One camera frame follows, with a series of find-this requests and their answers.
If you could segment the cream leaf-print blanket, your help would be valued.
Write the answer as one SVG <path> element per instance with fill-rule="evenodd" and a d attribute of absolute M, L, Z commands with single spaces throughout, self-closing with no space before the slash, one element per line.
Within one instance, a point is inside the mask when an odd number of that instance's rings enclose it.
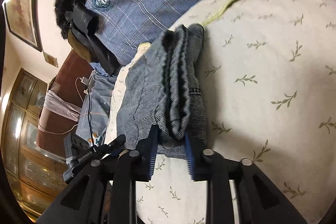
<path fill-rule="evenodd" d="M 210 148 L 256 164 L 308 223 L 335 223 L 335 0 L 202 0 Z"/>

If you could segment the black leather jacket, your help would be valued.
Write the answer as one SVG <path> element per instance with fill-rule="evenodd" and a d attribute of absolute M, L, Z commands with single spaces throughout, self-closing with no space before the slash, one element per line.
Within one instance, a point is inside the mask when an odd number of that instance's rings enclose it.
<path fill-rule="evenodd" d="M 85 7 L 86 0 L 55 0 L 56 24 L 72 49 L 103 76 L 116 75 L 120 63 L 96 36 L 98 16 Z"/>

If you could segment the grey cloth on headboard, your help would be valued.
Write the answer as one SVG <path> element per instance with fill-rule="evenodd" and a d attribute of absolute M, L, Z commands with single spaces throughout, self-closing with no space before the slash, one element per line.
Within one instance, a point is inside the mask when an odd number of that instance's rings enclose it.
<path fill-rule="evenodd" d="M 75 104 L 61 99 L 53 91 L 49 90 L 45 96 L 44 108 L 58 114 L 64 118 L 78 122 L 81 114 L 81 108 Z"/>

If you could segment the white phone charger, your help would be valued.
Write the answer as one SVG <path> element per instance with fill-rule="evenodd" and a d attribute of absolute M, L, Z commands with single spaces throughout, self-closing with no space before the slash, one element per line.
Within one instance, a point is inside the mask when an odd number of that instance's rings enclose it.
<path fill-rule="evenodd" d="M 82 82 L 84 85 L 88 85 L 88 84 L 89 84 L 89 80 L 88 80 L 86 77 L 81 77 L 80 80 L 81 80 L 81 82 Z"/>

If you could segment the wooden glass-door cabinet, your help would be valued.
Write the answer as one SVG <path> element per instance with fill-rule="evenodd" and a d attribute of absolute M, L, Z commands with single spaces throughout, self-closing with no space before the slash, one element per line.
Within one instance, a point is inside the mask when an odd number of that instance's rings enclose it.
<path fill-rule="evenodd" d="M 38 124 L 47 85 L 21 69 L 9 95 L 1 148 L 6 176 L 20 207 L 33 220 L 66 186 L 65 160 L 38 147 Z"/>

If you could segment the framed wall picture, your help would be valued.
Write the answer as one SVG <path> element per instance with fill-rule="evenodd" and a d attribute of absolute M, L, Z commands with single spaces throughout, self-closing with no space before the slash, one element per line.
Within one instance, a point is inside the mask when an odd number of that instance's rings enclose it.
<path fill-rule="evenodd" d="M 4 0 L 3 8 L 9 32 L 35 50 L 42 52 L 38 0 Z"/>

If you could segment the brown wooden headboard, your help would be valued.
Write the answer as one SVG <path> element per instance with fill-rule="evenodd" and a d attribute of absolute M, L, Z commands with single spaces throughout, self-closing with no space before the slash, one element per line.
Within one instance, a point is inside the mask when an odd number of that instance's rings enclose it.
<path fill-rule="evenodd" d="M 50 82 L 49 90 L 62 100 L 82 107 L 81 99 L 85 97 L 85 94 L 84 85 L 79 78 L 88 78 L 91 72 L 92 67 L 88 62 L 75 51 L 71 51 L 56 77 Z M 64 138 L 69 133 L 75 132 L 76 127 L 76 121 L 53 113 L 44 107 L 38 122 L 36 145 L 43 150 L 65 158 Z"/>

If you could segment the blue star-print bedsheet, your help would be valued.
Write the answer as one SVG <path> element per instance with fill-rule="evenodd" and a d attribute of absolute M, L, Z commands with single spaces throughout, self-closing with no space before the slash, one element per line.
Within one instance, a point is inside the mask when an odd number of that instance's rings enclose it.
<path fill-rule="evenodd" d="M 91 66 L 96 71 L 95 82 L 84 98 L 76 135 L 91 145 L 102 145 L 105 141 L 112 91 L 117 77 L 109 76 L 97 63 L 92 63 Z"/>

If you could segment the white power strip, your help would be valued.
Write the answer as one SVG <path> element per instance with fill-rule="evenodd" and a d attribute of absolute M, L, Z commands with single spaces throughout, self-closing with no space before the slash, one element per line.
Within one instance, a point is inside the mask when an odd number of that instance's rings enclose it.
<path fill-rule="evenodd" d="M 92 89 L 92 87 L 94 86 L 94 84 L 95 84 L 95 74 L 96 74 L 96 71 L 93 70 L 91 72 L 90 76 L 88 76 L 88 77 L 83 76 L 81 78 L 81 83 L 84 85 L 84 93 L 85 94 L 88 94 L 90 92 L 90 90 Z"/>

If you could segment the grey denim pants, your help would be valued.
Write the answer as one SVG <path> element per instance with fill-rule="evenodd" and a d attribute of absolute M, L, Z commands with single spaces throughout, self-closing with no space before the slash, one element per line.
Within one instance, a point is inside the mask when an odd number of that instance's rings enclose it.
<path fill-rule="evenodd" d="M 185 135 L 207 141 L 207 117 L 194 66 L 203 46 L 204 28 L 183 25 L 165 31 L 129 69 L 117 114 L 117 133 L 135 149 L 159 127 L 158 153 L 185 158 Z"/>

